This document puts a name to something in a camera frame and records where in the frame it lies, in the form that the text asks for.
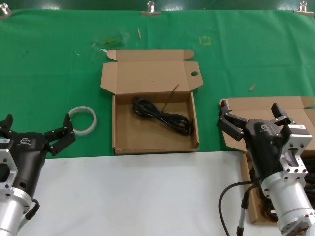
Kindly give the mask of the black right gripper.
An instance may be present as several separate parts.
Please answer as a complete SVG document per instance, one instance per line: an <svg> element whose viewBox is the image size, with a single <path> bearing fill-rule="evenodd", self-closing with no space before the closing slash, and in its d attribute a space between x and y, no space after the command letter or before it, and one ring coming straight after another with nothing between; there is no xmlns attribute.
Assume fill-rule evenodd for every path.
<svg viewBox="0 0 315 236"><path fill-rule="evenodd" d="M233 139L244 138L257 177L268 177L282 171L280 156L282 149L281 125L294 125L295 121L281 110L277 103L271 107L273 120L250 119L236 116L224 99L220 103L217 127Z"/></svg>

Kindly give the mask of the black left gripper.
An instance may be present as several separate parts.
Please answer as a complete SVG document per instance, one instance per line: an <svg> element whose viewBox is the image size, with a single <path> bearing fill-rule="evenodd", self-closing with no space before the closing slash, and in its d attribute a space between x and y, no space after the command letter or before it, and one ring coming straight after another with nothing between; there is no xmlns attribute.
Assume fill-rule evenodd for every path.
<svg viewBox="0 0 315 236"><path fill-rule="evenodd" d="M63 127L48 132L15 133L11 130L12 114L0 122L0 137L13 138L10 150L18 169L13 187L33 196L39 180L41 169L45 163L47 152L56 156L73 142L75 134L69 113L66 113Z"/></svg>

